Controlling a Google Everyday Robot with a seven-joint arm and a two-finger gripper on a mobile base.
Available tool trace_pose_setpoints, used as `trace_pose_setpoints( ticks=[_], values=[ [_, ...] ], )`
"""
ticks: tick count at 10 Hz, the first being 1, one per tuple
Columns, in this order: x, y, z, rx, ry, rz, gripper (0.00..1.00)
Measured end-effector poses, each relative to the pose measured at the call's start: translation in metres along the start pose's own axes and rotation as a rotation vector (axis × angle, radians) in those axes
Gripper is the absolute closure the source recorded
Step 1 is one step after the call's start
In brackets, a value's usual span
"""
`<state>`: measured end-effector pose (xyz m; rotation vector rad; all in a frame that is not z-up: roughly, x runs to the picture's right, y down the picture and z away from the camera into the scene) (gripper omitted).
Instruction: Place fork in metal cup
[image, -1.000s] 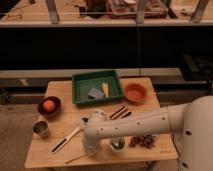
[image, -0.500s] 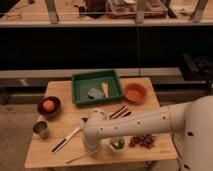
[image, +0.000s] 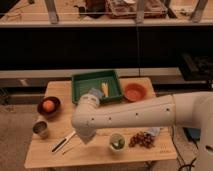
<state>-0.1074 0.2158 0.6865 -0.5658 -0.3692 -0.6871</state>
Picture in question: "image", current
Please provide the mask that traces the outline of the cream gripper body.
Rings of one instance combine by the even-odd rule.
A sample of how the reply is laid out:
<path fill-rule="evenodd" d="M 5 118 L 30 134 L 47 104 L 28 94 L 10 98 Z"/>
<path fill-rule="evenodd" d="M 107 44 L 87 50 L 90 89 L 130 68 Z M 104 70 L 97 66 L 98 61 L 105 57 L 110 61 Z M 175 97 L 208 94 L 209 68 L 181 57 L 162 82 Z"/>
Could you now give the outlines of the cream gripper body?
<path fill-rule="evenodd" d="M 93 134 L 91 134 L 91 135 L 87 135 L 87 136 L 80 136 L 80 139 L 82 140 L 82 142 L 84 143 L 84 144 L 88 144 L 89 142 L 91 142 L 92 141 L 92 139 L 94 138 L 94 136 L 95 136 L 95 133 L 93 133 Z"/>

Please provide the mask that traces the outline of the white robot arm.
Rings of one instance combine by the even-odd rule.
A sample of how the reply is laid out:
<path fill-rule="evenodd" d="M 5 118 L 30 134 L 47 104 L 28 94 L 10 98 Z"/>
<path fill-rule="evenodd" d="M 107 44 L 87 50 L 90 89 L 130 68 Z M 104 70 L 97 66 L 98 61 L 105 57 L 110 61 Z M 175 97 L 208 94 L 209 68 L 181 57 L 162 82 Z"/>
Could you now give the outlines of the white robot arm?
<path fill-rule="evenodd" d="M 97 97 L 85 94 L 80 98 L 71 122 L 85 143 L 102 128 L 172 125 L 199 128 L 200 147 L 194 171 L 213 171 L 213 92 L 166 95 L 103 108 L 99 108 Z"/>

